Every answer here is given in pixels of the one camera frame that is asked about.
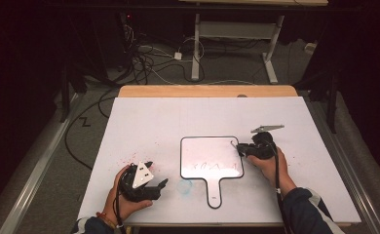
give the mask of desk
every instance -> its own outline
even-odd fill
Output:
[[[284,97],[275,97],[277,93]],[[240,94],[248,97],[236,97]],[[340,224],[360,222],[305,102],[292,87],[284,86],[123,87],[114,101],[79,217],[102,209],[111,178],[120,168],[153,161],[154,183],[164,178],[169,182],[161,198],[130,216],[126,225],[282,225],[274,189],[246,159],[242,178],[221,181],[219,209],[209,207],[206,185],[199,179],[190,181],[185,194],[178,189],[188,183],[179,173],[183,137],[235,136],[249,142],[251,129],[275,123],[285,124],[272,135],[284,150],[297,185],[318,191]]]
[[[249,5],[280,5],[303,7],[326,6],[327,0],[180,0],[185,2],[202,3],[227,3],[227,4],[249,4]],[[285,16],[279,16],[276,23],[246,23],[246,22],[218,22],[201,21],[200,14],[196,14],[194,32],[194,56],[192,65],[192,80],[199,80],[200,65],[200,37],[227,37],[227,38],[247,38],[247,39],[270,39],[270,47],[267,53],[262,54],[263,64],[266,68],[271,84],[278,84],[275,69],[271,58],[278,42],[279,33],[282,29]]]

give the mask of gray carpet floor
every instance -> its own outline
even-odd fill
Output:
[[[213,43],[206,45],[205,54],[202,58],[205,76],[200,84],[269,85],[260,57],[261,52],[266,52],[267,50],[267,42],[259,41],[251,47],[246,46],[246,41],[236,45],[237,47],[229,46],[225,54],[223,48]],[[153,49],[153,53],[173,55],[175,52],[174,49],[163,44],[147,46],[157,48]],[[305,43],[302,41],[289,45],[278,45],[273,55],[272,63],[281,85],[293,84],[300,80],[311,58],[310,55],[304,53],[304,46]],[[145,52],[149,49],[149,47],[143,47],[140,50]],[[150,57],[156,64],[170,60],[170,58],[160,56]],[[191,59],[191,56],[186,56],[184,59]],[[191,63],[174,62],[174,64],[180,64],[183,67],[178,65],[167,66],[167,64],[171,63],[153,67],[155,72],[148,76],[148,84],[192,84],[183,77],[183,70],[185,71],[185,76],[190,77]],[[116,77],[120,74],[116,68],[109,69],[108,72],[111,77]],[[143,75],[141,75],[141,78],[143,80],[139,82],[139,85],[143,85],[144,82]],[[123,81],[128,82],[130,85],[137,85],[132,80],[133,77],[129,76]],[[107,100],[100,104],[104,115],[100,113],[97,105],[94,105],[82,115],[86,119],[75,119],[75,116],[97,102],[109,90],[92,78],[87,77],[86,81],[88,91],[84,95],[79,95],[73,101],[77,103],[72,105],[71,118],[74,120],[74,125],[68,131],[66,139],[71,152],[92,167],[107,123],[107,118],[104,115],[109,115],[112,100]],[[106,97],[115,97],[117,94],[118,90],[112,90]],[[306,92],[299,92],[299,95],[307,99]],[[343,176],[362,219],[362,223],[343,227],[343,230],[346,233],[380,233],[380,168],[375,163],[372,155],[370,155],[358,128],[352,121],[352,117],[349,116],[346,103],[339,95],[335,118],[337,134],[335,135],[327,129],[324,121],[325,103],[323,101],[310,102],[309,100],[307,100],[307,103],[326,147],[337,165],[339,173]],[[51,143],[59,128],[60,113],[61,110],[58,109],[50,124],[38,137],[37,141],[34,142],[34,145],[28,151],[27,156],[22,160],[8,186],[0,196],[0,228],[40,159],[40,155]],[[343,166],[344,160],[350,163],[351,169]],[[90,174],[90,170],[77,163],[70,156],[68,149],[65,147],[63,137],[53,153],[52,162],[46,170],[42,183],[34,197],[31,198],[30,206],[24,214],[16,233],[69,233],[80,209]],[[139,232],[284,233],[282,228],[141,228]]]

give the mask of dark blue sleeve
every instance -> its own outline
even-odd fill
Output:
[[[78,219],[71,233],[85,233],[85,234],[113,234],[114,230],[109,227],[99,217],[83,217]]]
[[[344,233],[332,221],[321,196],[310,189],[291,190],[284,198],[284,212],[295,234]]]

